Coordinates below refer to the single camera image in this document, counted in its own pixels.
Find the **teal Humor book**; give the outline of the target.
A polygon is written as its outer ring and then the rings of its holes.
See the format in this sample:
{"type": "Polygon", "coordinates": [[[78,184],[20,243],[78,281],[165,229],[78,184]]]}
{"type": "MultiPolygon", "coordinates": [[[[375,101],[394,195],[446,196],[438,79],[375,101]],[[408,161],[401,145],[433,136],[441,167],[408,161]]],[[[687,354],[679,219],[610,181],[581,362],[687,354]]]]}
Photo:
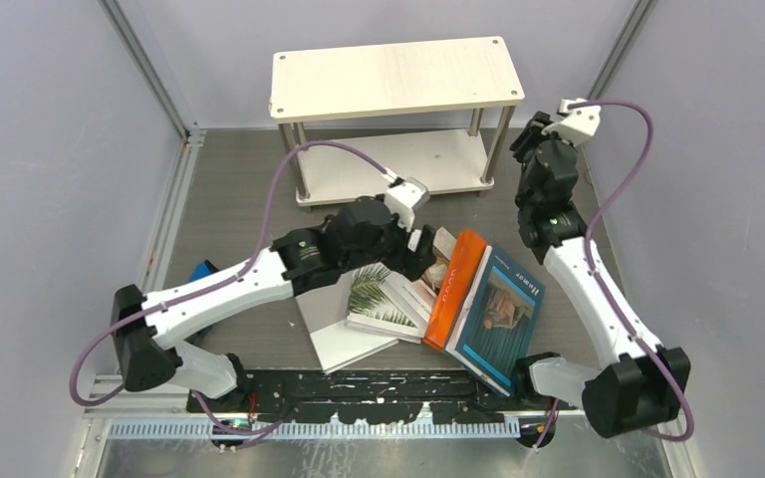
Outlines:
{"type": "Polygon", "coordinates": [[[503,248],[486,247],[443,351],[493,392],[515,394],[546,287],[503,248]]]}

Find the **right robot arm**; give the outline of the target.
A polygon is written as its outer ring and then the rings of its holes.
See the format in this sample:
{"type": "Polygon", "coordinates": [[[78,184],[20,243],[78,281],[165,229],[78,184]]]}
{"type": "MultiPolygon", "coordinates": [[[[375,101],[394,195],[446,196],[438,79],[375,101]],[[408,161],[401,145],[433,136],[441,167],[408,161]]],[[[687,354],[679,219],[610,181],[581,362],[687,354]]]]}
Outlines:
{"type": "Polygon", "coordinates": [[[683,416],[684,441],[693,417],[684,395],[691,363],[681,348],[666,348],[621,293],[593,238],[602,219],[585,221],[572,200],[579,148],[599,125],[602,103],[563,100],[558,119],[537,112],[512,143],[521,165],[515,196],[519,233],[555,278],[591,338],[599,364],[572,363],[556,353],[516,361],[513,394],[525,408],[546,400],[579,408],[604,438],[655,427],[683,416]]]}

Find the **orange book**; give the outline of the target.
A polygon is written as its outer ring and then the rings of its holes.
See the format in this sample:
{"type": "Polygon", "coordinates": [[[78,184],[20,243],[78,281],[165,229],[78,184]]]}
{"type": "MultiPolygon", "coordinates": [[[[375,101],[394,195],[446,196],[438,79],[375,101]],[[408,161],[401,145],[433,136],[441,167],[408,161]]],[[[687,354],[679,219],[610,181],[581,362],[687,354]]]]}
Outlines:
{"type": "Polygon", "coordinates": [[[471,228],[457,238],[440,292],[422,341],[441,352],[487,247],[486,240],[471,228]]]}

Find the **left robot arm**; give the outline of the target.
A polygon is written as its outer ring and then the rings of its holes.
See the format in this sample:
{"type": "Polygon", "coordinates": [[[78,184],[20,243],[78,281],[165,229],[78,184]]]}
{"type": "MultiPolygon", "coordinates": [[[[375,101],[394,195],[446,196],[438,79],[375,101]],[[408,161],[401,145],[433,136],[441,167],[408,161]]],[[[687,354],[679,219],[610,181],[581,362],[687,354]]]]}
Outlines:
{"type": "Polygon", "coordinates": [[[413,226],[429,196],[362,196],[316,227],[295,229],[234,268],[175,289],[145,294],[130,284],[114,294],[113,341],[126,391],[186,386],[224,409],[244,407],[251,386],[240,359],[189,342],[205,328],[254,307],[334,286],[342,276],[381,263],[418,279],[433,263],[435,228],[413,226]]]}

